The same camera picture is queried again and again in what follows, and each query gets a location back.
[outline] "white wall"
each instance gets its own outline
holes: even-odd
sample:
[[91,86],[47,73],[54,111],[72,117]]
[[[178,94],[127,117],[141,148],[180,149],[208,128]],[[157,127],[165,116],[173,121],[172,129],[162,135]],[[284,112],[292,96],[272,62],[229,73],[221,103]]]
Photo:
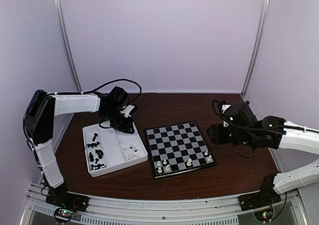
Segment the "white wall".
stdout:
[[[0,0],[0,224],[17,223],[40,173],[22,132],[37,89],[74,91],[53,0]],[[57,118],[55,136],[69,116]]]
[[226,93],[242,89],[261,2],[62,0],[62,5],[83,90],[130,78],[145,92]]
[[[248,99],[260,118],[281,116],[319,128],[319,0],[271,0]],[[318,158],[276,151],[283,171]],[[319,184],[300,189],[311,224],[318,225]]]

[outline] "white plastic tray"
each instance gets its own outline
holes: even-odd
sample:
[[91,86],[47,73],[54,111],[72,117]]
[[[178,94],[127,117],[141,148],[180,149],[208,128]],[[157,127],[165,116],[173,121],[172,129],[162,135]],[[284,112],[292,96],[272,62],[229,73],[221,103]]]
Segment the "white plastic tray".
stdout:
[[[102,126],[108,127],[109,121],[102,123]],[[124,169],[148,159],[148,153],[143,145],[143,142],[137,132],[135,125],[134,134],[127,134],[116,131],[112,128],[103,129],[98,124],[83,128],[85,158],[88,172],[92,177],[97,177],[103,174],[108,174],[120,169]],[[92,141],[94,133],[97,133],[95,141]],[[96,147],[88,147],[87,144],[99,142]],[[103,157],[96,162],[98,154],[96,150],[102,150]],[[94,161],[91,162],[90,152],[94,156]],[[91,165],[104,164],[100,169],[91,167]]]

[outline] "chessboard border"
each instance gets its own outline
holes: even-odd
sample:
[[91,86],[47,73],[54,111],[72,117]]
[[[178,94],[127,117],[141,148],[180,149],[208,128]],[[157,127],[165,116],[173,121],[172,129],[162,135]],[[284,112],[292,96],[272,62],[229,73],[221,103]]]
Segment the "chessboard border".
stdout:
[[206,145],[207,149],[209,150],[207,141],[206,141],[205,137],[203,136],[203,133],[201,132],[198,123],[197,123],[195,120],[186,121],[186,122],[180,122],[180,123],[175,123],[175,124],[162,125],[162,126],[157,126],[157,127],[153,127],[153,128],[144,129],[145,140],[146,140],[146,143],[147,143],[146,150],[147,150],[148,153],[149,153],[149,159],[150,159],[150,162],[151,162],[152,172],[153,172],[153,175],[154,175],[153,177],[154,177],[155,180],[161,179],[161,178],[165,178],[165,177],[171,177],[171,176],[174,176],[174,175],[179,175],[179,174],[186,173],[186,172],[191,172],[191,171],[195,171],[195,170],[200,170],[200,169],[204,169],[204,168],[209,168],[209,167],[212,167],[212,166],[216,166],[216,165],[217,165],[217,162],[216,162],[216,159],[215,159],[213,153],[212,153],[211,151],[209,151],[210,154],[211,154],[211,156],[212,156],[212,158],[213,158],[213,161],[214,161],[214,162],[212,162],[212,163],[209,163],[209,164],[206,164],[206,165],[202,165],[202,166],[199,166],[199,167],[196,167],[196,168],[192,168],[192,169],[185,169],[185,170],[180,171],[180,172],[169,173],[169,174],[163,174],[163,175],[160,175],[160,176],[158,176],[158,175],[156,174],[156,168],[155,168],[155,166],[154,166],[154,161],[153,161],[153,156],[152,156],[152,150],[151,150],[151,145],[150,145],[150,143],[149,143],[149,138],[148,138],[147,130],[149,130],[149,129],[163,128],[163,127],[168,127],[168,126],[174,126],[174,125],[179,125],[179,124],[186,124],[186,123],[195,123],[195,124],[196,124],[196,126],[197,126],[197,128],[198,128],[198,132],[200,133],[200,136],[203,138],[203,141],[205,142],[205,145]]

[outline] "white pawn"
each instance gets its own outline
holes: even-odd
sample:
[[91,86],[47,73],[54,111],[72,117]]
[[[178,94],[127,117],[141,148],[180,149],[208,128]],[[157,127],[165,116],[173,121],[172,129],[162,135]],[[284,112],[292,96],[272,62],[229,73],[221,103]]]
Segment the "white pawn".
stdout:
[[191,159],[188,159],[188,162],[186,163],[187,166],[191,166]]

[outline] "brown wooden surface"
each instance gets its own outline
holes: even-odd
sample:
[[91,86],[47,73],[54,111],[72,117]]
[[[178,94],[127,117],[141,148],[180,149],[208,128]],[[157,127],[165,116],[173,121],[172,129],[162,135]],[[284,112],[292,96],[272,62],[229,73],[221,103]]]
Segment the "brown wooden surface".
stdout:
[[[264,176],[277,173],[268,149],[258,149],[255,158],[237,155],[231,144],[212,145],[206,130],[221,123],[213,113],[212,99],[241,103],[234,94],[142,94],[137,101],[135,124],[145,143],[144,129],[195,120],[217,166],[154,180],[150,161],[92,178],[86,167],[82,128],[100,121],[97,114],[75,114],[57,151],[57,160],[71,192],[121,199],[196,199],[256,191]],[[249,148],[240,146],[243,154]]]

